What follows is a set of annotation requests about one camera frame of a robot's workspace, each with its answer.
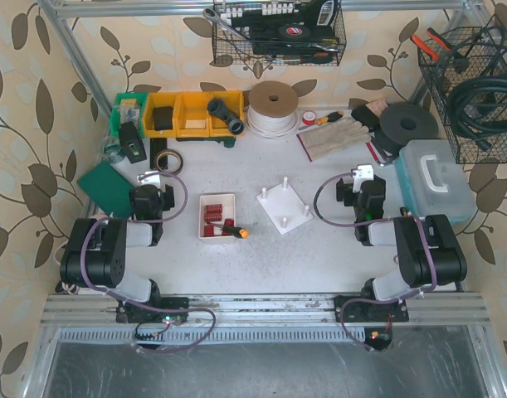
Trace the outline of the white spring tray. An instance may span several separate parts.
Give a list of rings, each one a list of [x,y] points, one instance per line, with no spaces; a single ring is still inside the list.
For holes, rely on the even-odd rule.
[[[232,193],[207,194],[199,197],[198,237],[206,245],[230,245],[235,242],[232,233],[223,226],[236,225],[235,195]]]

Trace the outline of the orange black screwdriver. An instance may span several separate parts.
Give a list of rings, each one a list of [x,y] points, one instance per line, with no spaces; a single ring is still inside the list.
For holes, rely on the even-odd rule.
[[[241,228],[239,226],[230,226],[227,224],[224,224],[223,226],[231,227],[231,229],[232,229],[231,235],[237,239],[246,239],[249,236],[249,232],[246,229]]]

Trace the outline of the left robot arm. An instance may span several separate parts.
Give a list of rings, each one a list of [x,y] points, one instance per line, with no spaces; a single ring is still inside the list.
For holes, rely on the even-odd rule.
[[[132,214],[75,221],[61,259],[61,282],[111,295],[121,303],[164,313],[158,285],[126,269],[129,246],[156,246],[163,235],[163,213],[175,207],[173,187],[142,184],[129,190]]]

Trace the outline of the green foam pad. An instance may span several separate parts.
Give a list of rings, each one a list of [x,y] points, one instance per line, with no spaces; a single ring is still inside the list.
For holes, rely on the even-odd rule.
[[[98,163],[77,184],[106,215],[123,219],[131,216],[129,192],[134,185],[108,162]]]

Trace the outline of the black battery charger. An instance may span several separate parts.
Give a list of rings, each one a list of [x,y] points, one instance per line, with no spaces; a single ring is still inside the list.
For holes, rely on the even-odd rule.
[[[139,163],[147,159],[144,143],[133,122],[120,125],[119,144],[125,157],[131,163]]]

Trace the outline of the glass jar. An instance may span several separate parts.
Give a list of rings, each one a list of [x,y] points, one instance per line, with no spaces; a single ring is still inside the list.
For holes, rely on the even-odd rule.
[[[102,148],[102,158],[111,164],[120,163],[124,160],[124,152],[119,144],[119,140],[107,139]]]

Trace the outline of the teal clear toolbox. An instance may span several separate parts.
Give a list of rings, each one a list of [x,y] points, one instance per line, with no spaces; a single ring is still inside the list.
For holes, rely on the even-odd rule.
[[[410,141],[394,167],[404,205],[412,214],[420,218],[442,214],[452,225],[475,214],[475,198],[446,140]]]

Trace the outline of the beige work glove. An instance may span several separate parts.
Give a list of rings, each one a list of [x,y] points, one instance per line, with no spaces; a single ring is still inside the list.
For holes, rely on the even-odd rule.
[[[348,117],[297,134],[308,159],[313,162],[356,144],[368,143],[371,135],[367,127]]]

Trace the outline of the black box in bin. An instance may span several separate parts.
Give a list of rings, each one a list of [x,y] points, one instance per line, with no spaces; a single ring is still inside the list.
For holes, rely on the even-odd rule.
[[[171,130],[173,128],[173,107],[157,107],[153,110],[155,130]]]

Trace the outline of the black brush with sponge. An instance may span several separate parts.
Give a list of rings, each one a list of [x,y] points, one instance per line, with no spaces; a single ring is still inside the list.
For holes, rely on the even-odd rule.
[[[374,131],[380,127],[380,116],[387,107],[388,103],[384,98],[376,99],[354,108],[351,117],[370,131]]]

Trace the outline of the small yellow black screwdriver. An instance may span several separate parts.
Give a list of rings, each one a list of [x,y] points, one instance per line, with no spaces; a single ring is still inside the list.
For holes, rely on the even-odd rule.
[[[298,130],[303,131],[303,130],[310,128],[310,127],[321,126],[323,124],[332,123],[332,122],[335,122],[335,121],[343,118],[343,116],[344,116],[343,111],[334,111],[326,116],[323,116],[320,118],[316,117],[315,124],[309,125],[309,126],[303,124],[301,127],[298,128]]]

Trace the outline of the yellow storage bins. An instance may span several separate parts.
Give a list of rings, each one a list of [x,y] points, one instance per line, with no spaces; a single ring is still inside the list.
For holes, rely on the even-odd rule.
[[[157,92],[147,95],[143,113],[145,138],[235,138],[227,125],[212,117],[207,104],[212,99],[221,99],[226,106],[244,120],[244,95],[240,90],[231,91],[180,91]],[[157,107],[173,107],[173,128],[155,130],[153,110]]]

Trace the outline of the grey pipe fitting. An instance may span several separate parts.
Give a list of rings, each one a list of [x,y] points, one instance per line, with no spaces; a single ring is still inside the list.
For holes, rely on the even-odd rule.
[[[222,99],[211,99],[207,104],[208,113],[223,121],[232,135],[239,135],[244,130],[244,123],[239,115],[229,109]]]

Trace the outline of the white four-peg base plate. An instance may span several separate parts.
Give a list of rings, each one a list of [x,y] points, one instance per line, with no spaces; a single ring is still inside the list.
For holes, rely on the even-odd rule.
[[[281,235],[313,219],[310,207],[297,195],[288,177],[270,189],[263,187],[256,199]]]

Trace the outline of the aluminium rail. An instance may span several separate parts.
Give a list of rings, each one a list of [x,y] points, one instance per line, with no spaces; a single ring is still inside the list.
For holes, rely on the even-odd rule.
[[[114,326],[117,301],[101,294],[50,295],[40,325]],[[189,297],[188,326],[207,326],[212,310],[217,326],[333,326],[339,306],[333,294],[194,294]],[[401,306],[407,326],[471,326],[490,324],[478,293],[437,292],[410,298]]]

